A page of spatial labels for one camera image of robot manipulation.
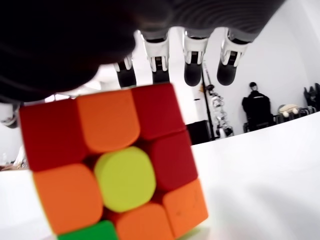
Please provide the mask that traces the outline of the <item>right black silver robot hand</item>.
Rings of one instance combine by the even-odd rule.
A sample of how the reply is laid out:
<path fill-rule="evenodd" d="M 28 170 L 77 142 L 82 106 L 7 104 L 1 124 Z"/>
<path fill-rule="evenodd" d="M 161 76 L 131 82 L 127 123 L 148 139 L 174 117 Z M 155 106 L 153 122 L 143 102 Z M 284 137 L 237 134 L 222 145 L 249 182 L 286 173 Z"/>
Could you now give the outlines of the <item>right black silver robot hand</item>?
<path fill-rule="evenodd" d="M 190 38 L 228 29 L 253 42 L 281 0 L 3 0 L 0 3 L 0 124 L 18 125 L 17 109 L 89 82 L 101 65 L 121 62 L 134 33 L 163 40 L 172 27 Z"/>

